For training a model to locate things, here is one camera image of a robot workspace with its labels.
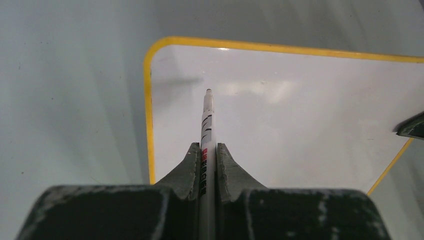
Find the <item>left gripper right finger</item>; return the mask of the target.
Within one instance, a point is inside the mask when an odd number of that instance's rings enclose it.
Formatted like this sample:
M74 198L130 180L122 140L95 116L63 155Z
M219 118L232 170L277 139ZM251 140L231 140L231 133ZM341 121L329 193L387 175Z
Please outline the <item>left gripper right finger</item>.
M217 145L219 240L388 240L373 201L355 189L268 188Z

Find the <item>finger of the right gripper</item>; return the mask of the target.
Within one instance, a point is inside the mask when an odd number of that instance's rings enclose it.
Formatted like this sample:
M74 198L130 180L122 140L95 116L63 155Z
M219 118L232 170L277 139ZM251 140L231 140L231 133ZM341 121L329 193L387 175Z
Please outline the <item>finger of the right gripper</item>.
M424 139L424 113L421 112L402 122L394 128L394 132L401 137Z

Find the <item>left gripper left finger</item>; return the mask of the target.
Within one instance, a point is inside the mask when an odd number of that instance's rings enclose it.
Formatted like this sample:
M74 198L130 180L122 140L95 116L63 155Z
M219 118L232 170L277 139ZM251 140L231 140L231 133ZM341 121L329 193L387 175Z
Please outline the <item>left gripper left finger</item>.
M19 240L196 240L200 146L153 185L57 185L32 206Z

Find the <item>black whiteboard marker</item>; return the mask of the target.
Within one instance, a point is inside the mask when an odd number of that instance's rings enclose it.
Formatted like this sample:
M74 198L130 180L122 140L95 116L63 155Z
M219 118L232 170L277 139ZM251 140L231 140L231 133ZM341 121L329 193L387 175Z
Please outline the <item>black whiteboard marker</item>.
M200 136L200 180L199 180L199 239L214 240L215 227L215 170L216 136L214 127L214 98L207 89L203 99L203 114Z

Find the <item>yellow framed whiteboard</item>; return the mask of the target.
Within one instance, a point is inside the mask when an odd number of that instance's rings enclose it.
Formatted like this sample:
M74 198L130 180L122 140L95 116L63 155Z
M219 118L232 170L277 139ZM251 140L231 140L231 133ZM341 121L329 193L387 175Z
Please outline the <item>yellow framed whiteboard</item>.
M153 184L200 141L208 89L217 141L270 188L371 193L411 143L397 125L424 110L421 56L170 36L143 76Z

